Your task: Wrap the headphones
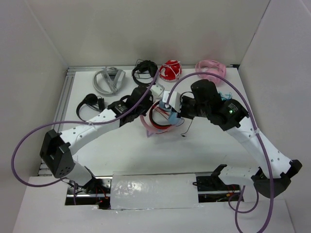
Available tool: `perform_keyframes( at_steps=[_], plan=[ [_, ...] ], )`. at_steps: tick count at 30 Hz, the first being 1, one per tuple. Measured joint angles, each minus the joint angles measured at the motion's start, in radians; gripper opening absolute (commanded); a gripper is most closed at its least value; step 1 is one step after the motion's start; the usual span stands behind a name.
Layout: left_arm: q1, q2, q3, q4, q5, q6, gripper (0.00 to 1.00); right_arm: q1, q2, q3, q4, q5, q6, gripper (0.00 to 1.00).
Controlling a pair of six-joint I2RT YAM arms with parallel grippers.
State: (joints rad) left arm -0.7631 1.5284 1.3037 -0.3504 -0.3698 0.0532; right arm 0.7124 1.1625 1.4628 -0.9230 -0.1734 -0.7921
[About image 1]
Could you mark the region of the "blue pink cat-ear headphones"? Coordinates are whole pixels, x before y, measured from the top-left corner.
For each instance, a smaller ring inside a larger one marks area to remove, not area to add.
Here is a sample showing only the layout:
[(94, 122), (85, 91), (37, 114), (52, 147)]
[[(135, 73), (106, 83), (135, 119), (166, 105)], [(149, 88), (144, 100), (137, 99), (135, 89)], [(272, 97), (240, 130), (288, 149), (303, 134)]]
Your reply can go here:
[[(159, 113), (161, 116), (167, 120), (167, 124), (160, 124), (154, 120), (154, 112)], [(164, 103), (160, 100), (155, 102), (149, 110), (149, 122), (145, 120), (145, 116), (140, 116), (140, 121), (143, 124), (146, 130), (146, 137), (149, 138), (155, 134), (164, 134), (172, 131), (173, 129), (184, 124), (185, 119), (180, 118), (177, 115), (177, 112), (174, 112), (164, 106)]]

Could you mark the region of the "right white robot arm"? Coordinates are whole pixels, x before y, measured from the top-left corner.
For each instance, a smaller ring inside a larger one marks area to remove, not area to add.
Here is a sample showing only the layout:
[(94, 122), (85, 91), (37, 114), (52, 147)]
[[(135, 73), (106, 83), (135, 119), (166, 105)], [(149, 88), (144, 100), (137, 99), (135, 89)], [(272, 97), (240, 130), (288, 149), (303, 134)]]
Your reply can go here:
[(235, 138), (258, 164), (250, 168), (219, 165), (212, 173), (213, 187), (224, 190), (231, 184), (253, 186), (266, 198), (275, 198), (284, 192), (302, 168), (300, 161), (281, 153), (254, 128), (249, 112), (237, 100), (221, 98), (213, 82), (199, 80), (190, 88), (193, 97), (181, 95), (179, 115), (188, 119), (207, 118)]

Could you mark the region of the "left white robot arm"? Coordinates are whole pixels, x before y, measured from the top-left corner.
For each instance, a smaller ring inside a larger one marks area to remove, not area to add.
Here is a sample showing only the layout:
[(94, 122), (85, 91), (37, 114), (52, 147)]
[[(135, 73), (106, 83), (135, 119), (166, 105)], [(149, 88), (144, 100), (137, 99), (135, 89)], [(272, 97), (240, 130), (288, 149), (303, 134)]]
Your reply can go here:
[(84, 193), (92, 193), (100, 181), (73, 156), (83, 146), (99, 136), (116, 130), (144, 115), (151, 108), (154, 96), (146, 87), (136, 87), (131, 95), (113, 102), (85, 124), (60, 133), (50, 130), (45, 134), (40, 157), (57, 179), (67, 178)]

